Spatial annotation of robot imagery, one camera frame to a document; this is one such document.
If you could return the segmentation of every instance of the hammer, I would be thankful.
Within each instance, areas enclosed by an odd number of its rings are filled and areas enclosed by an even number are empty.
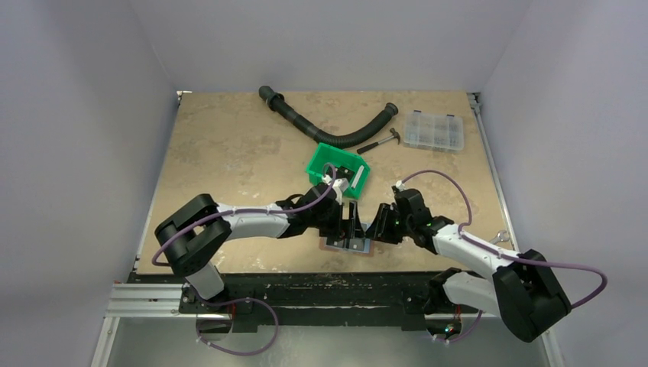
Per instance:
[[[381,145],[383,143],[388,142],[391,139],[398,139],[398,144],[400,144],[400,134],[396,132],[395,128],[390,128],[389,132],[391,133],[391,136],[389,138],[385,138],[383,140],[375,141],[369,145],[366,145],[360,149],[357,150],[358,154],[365,153],[366,151],[370,151],[373,148],[376,148],[378,145]]]

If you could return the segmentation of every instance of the black corrugated hose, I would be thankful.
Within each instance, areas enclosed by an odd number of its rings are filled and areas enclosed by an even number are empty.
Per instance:
[[[388,103],[384,110],[380,111],[373,120],[371,120],[363,128],[356,132],[347,135],[331,135],[324,132],[322,129],[317,128],[312,122],[301,116],[299,113],[284,102],[284,96],[276,93],[269,86],[262,86],[259,88],[259,96],[263,99],[267,106],[279,112],[286,120],[292,122],[296,128],[306,134],[308,137],[317,141],[331,145],[339,149],[346,149],[367,141],[372,136],[376,135],[390,120],[398,113],[398,108],[393,103]]]

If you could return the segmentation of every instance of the hose end fitting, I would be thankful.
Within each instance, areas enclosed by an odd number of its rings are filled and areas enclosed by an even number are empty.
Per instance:
[[[385,111],[387,111],[387,113],[389,113],[391,117],[398,115],[398,107],[396,107],[396,105],[394,105],[392,102],[389,102],[385,105]]]
[[[275,99],[276,97],[279,97],[282,101],[284,100],[283,94],[275,92],[269,86],[261,86],[259,88],[259,96],[261,97],[261,99],[265,101],[267,107],[273,112],[274,112],[274,108],[272,107],[272,100]]]

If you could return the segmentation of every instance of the wooden work table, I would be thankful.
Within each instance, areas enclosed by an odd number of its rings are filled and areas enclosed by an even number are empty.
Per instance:
[[[474,213],[467,230],[483,239],[506,229],[488,160],[464,92],[294,92],[286,102],[322,130],[343,135],[366,125],[392,102],[400,113],[361,146],[401,132],[414,109],[453,114],[464,121],[465,147],[457,154],[406,148],[390,141],[365,154],[371,174],[358,203],[370,222],[379,203],[391,203],[391,185],[423,169],[455,178]],[[257,93],[187,93],[183,96],[145,229],[139,274],[166,274],[151,264],[159,248],[155,227],[199,193],[216,202],[260,206],[305,193],[312,185],[304,172],[317,143],[266,107]],[[407,183],[424,195],[433,215],[457,223],[467,219],[459,192],[443,177],[423,174]],[[226,242],[212,261],[221,272],[432,271],[458,266],[455,261],[418,248],[375,242],[372,255],[322,250],[315,229],[290,239],[238,239]],[[510,247],[509,243],[500,244]]]

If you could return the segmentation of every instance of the clear plastic organizer box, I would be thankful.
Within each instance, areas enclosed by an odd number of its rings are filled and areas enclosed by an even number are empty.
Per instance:
[[[430,115],[413,111],[407,116],[403,145],[436,151],[460,151],[464,148],[464,122],[454,115]]]

